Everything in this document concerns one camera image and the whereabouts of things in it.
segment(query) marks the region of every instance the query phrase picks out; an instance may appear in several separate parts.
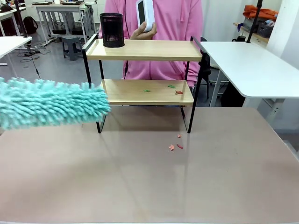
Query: plastic stool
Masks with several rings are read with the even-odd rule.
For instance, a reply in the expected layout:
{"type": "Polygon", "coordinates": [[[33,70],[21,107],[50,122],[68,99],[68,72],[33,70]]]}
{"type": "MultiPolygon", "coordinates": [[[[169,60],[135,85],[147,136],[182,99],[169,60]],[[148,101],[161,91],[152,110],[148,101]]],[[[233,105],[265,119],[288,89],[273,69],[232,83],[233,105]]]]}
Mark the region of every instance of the plastic stool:
{"type": "Polygon", "coordinates": [[[82,55],[82,47],[79,38],[73,36],[62,37],[62,48],[65,56],[69,56],[71,61],[75,61],[77,56],[82,55]]]}

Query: black backpack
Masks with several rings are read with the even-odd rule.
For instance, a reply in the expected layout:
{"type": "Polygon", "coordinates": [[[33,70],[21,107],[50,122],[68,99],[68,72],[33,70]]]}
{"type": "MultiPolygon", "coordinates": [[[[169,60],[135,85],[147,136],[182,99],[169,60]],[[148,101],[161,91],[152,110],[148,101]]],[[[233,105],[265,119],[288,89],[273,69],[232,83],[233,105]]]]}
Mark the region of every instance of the black backpack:
{"type": "Polygon", "coordinates": [[[34,34],[38,28],[37,22],[31,17],[27,16],[24,18],[24,26],[27,31],[27,34],[34,34]]]}

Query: zipper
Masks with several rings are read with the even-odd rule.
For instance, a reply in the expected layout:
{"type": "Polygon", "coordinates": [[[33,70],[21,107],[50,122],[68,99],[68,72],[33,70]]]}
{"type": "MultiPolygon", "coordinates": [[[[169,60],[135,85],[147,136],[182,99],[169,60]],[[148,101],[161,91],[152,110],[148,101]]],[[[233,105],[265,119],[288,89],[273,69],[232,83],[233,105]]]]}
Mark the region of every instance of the zipper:
{"type": "Polygon", "coordinates": [[[149,61],[149,79],[152,80],[153,78],[151,77],[151,61],[149,61]]]}

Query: hand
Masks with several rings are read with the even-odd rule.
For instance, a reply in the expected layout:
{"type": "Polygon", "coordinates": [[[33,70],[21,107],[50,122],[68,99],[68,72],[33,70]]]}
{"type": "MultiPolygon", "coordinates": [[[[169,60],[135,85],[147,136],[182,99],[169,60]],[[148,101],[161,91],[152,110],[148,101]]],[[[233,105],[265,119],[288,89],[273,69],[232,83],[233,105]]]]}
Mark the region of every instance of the hand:
{"type": "Polygon", "coordinates": [[[143,33],[146,28],[146,22],[143,22],[140,27],[135,30],[131,36],[131,40],[151,40],[153,36],[157,33],[157,25],[153,23],[153,28],[147,33],[143,33]]]}

